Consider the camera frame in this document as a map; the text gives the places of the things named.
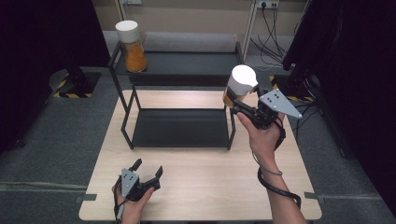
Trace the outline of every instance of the forearm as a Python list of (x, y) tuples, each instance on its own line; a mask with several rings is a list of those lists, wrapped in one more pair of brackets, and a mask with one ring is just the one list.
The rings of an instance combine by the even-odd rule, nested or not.
[[(289, 191), (282, 175), (273, 174), (279, 172), (275, 159), (261, 158), (259, 159), (259, 164), (262, 170), (262, 178), (265, 182), (278, 189)], [(267, 193), (275, 224), (306, 223), (303, 214), (292, 198), (274, 193), (269, 189), (267, 190)]]

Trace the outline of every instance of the human hand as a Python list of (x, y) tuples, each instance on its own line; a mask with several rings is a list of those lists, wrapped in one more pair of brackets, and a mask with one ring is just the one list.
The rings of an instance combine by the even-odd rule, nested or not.
[[(251, 120), (243, 113), (237, 113), (236, 116), (242, 125), (247, 129), (249, 136), (250, 148), (261, 162), (275, 161), (276, 141), (280, 136), (280, 130), (276, 125), (271, 125), (269, 129), (257, 129)], [(278, 114), (280, 120), (276, 120), (279, 124), (285, 118), (284, 114)]]
[[(136, 224), (140, 221), (140, 218), (142, 217), (143, 209), (146, 203), (149, 201), (153, 192), (154, 192), (154, 188), (150, 188), (145, 192), (145, 194), (139, 201), (133, 202), (127, 200), (123, 204), (124, 208), (121, 217), (122, 224)], [(117, 193), (117, 202), (121, 204), (122, 202), (125, 201), (125, 198), (122, 197), (121, 195), (120, 185), (118, 185), (116, 193)]]

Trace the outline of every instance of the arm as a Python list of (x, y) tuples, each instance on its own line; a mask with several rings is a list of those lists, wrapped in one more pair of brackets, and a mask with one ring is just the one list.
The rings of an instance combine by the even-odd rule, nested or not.
[[(148, 189), (148, 191), (146, 191), (146, 193), (139, 201), (133, 202), (128, 200), (126, 203), (124, 203), (124, 209), (121, 218), (122, 224), (136, 224), (140, 221), (140, 218), (142, 217), (143, 209), (146, 203), (149, 201), (149, 198), (151, 197), (153, 192), (154, 192), (154, 188)], [(117, 197), (119, 203), (125, 200), (121, 196), (120, 188), (117, 188)]]
[[(238, 113), (237, 117), (247, 129), (250, 148), (258, 160), (265, 182), (278, 189), (289, 191), (283, 177), (272, 174), (279, 173), (275, 160), (275, 148), (276, 141), (279, 137), (279, 129), (275, 125), (271, 125), (267, 130), (259, 130), (244, 114)], [(281, 120), (284, 117), (285, 115), (279, 114)], [(303, 214), (293, 199), (273, 193), (270, 190), (267, 190), (267, 193), (274, 223), (306, 223)]]

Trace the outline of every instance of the wooden table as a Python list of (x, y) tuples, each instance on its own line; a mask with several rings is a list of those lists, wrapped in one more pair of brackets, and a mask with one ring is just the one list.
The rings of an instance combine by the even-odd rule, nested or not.
[[(141, 105), (169, 107), (223, 107), (221, 91), (138, 91)], [(257, 95), (244, 101), (257, 104)], [(269, 220), (271, 210), (265, 188), (257, 179), (258, 164), (248, 145), (248, 133), (235, 120), (236, 134), (230, 150), (225, 147), (135, 147), (129, 149), (120, 126), (124, 118), (120, 100), (114, 110), (87, 194), (96, 194), (95, 201), (84, 201), (79, 211), (83, 220), (114, 220), (113, 194), (122, 168), (131, 167), (137, 159), (143, 163), (137, 170), (143, 182), (154, 177), (162, 165), (161, 188), (146, 205), (142, 220)], [(133, 108), (127, 130), (134, 131), (137, 108)], [(290, 191), (302, 197), (306, 219), (319, 219), (317, 200), (306, 199), (305, 192), (314, 192), (300, 151), (287, 119), (287, 138), (276, 151), (276, 160)]]

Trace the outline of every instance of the wall socket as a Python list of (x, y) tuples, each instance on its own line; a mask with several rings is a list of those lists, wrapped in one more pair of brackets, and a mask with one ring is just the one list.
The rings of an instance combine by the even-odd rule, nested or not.
[(274, 9), (279, 7), (279, 0), (260, 0), (257, 8), (262, 8), (262, 2), (265, 2), (265, 9)]

